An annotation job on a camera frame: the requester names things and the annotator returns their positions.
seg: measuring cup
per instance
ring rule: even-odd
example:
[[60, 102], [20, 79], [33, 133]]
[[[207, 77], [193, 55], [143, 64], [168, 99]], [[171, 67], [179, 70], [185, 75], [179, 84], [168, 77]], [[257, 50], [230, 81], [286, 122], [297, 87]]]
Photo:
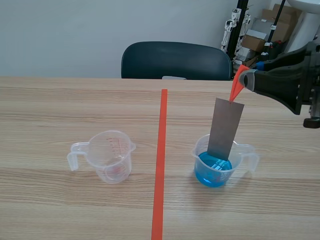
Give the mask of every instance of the measuring cup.
[[248, 161], [249, 171], [256, 170], [260, 157], [256, 154], [255, 148], [249, 144], [237, 144], [236, 142], [233, 142], [228, 159], [232, 166], [230, 170], [218, 170], [206, 165], [199, 155], [207, 152], [209, 137], [210, 134], [199, 138], [192, 150], [192, 155], [195, 157], [194, 173], [202, 184], [208, 187], [224, 185], [244, 160]]
[[95, 168], [96, 174], [106, 183], [116, 184], [131, 172], [131, 152], [136, 145], [121, 131], [110, 130], [95, 135], [88, 142], [71, 146], [67, 160], [71, 171], [78, 169], [78, 155]]

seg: red tape line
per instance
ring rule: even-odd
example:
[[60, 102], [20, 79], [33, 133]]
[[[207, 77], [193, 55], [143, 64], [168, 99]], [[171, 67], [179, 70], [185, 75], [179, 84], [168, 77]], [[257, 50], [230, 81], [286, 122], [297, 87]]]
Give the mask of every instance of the red tape line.
[[168, 89], [162, 89], [156, 152], [151, 240], [162, 240], [163, 236], [167, 103]]

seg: wooden table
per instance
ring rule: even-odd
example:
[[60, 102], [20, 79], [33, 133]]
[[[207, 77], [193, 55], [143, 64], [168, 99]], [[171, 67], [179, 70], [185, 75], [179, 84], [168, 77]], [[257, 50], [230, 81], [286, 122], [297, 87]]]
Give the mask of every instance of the wooden table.
[[[231, 82], [0, 78], [0, 240], [149, 240], [161, 89], [168, 88], [163, 239], [319, 240], [320, 130], [244, 90], [235, 140], [252, 144], [256, 172], [226, 186], [194, 177], [190, 152], [210, 132], [215, 98]], [[129, 179], [106, 184], [72, 143], [120, 130], [137, 148]]]

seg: blue liquid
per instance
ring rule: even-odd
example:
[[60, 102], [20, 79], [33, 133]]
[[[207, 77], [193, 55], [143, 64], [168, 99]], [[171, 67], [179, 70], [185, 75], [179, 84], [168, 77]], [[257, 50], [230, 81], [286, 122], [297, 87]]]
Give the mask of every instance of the blue liquid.
[[208, 187], [220, 187], [226, 183], [232, 172], [223, 173], [219, 171], [226, 171], [232, 169], [231, 162], [229, 160], [222, 160], [214, 156], [209, 155], [206, 151], [199, 155], [199, 158], [207, 166], [218, 170], [214, 171], [207, 167], [199, 166], [194, 169], [196, 178], [200, 183]]

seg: chair backrest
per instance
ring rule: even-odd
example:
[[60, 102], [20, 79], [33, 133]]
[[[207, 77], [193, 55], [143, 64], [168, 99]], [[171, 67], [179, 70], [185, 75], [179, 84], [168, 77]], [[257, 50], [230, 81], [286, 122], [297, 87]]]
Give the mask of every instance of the chair backrest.
[[137, 42], [129, 46], [121, 63], [123, 79], [230, 80], [232, 64], [223, 51], [209, 46], [166, 41]]

